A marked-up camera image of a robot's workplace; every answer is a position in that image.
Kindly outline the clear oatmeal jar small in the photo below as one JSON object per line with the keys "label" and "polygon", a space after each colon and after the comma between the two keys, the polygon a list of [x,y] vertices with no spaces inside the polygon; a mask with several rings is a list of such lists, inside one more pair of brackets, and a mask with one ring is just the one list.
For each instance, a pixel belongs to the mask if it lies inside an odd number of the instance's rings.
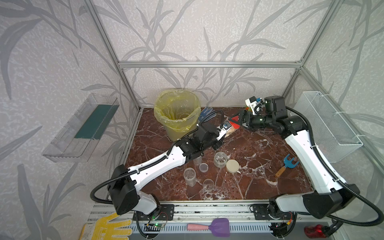
{"label": "clear oatmeal jar small", "polygon": [[195,166],[199,166],[200,164],[202,164],[203,163],[202,156],[199,156],[196,159],[194,159],[193,163],[194,163]]}

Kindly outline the red lid oatmeal jar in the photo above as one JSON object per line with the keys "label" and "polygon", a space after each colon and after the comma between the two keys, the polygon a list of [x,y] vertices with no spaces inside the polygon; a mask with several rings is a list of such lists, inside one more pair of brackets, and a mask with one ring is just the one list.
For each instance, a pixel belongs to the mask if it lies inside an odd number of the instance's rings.
{"label": "red lid oatmeal jar", "polygon": [[240,125],[233,123],[230,119],[227,119],[227,122],[231,125],[231,127],[226,132],[226,137],[229,137],[231,134],[233,134],[240,128]]}

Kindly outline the clear oatmeal jar tall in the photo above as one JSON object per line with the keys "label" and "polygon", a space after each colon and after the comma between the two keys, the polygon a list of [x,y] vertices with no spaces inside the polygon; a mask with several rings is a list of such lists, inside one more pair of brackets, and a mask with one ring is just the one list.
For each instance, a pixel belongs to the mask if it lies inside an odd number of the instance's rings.
{"label": "clear oatmeal jar tall", "polygon": [[188,186],[194,187],[197,183],[197,174],[193,168],[187,168],[183,173],[185,182]]}

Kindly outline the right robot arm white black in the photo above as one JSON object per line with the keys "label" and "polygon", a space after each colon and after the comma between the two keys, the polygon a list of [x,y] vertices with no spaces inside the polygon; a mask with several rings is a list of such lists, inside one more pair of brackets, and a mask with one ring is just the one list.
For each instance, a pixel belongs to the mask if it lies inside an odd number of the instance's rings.
{"label": "right robot arm white black", "polygon": [[[245,103],[247,109],[239,113],[238,124],[252,132],[258,129],[274,130],[296,153],[311,181],[313,191],[310,193],[281,195],[272,199],[271,204],[276,211],[305,213],[316,219],[328,217],[359,227],[383,223],[384,213],[361,196],[355,184],[348,184],[337,173],[316,145],[310,121],[302,113],[287,107],[284,97],[251,97]],[[368,222],[355,222],[333,216],[333,213],[342,210],[354,199],[372,208],[377,213],[377,218]]]}

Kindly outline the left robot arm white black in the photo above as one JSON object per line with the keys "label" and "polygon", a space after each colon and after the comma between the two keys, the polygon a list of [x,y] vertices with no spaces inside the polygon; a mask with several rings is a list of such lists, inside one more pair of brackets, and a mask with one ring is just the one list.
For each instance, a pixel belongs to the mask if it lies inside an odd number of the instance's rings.
{"label": "left robot arm white black", "polygon": [[160,175],[203,156],[205,150],[217,150],[227,133],[224,120],[222,110],[212,111],[197,123],[196,129],[173,142],[166,152],[128,169],[124,165],[116,167],[111,179],[91,191],[91,200],[113,205],[119,216],[136,211],[150,218],[157,217],[160,213],[158,199],[142,192],[142,188]]}

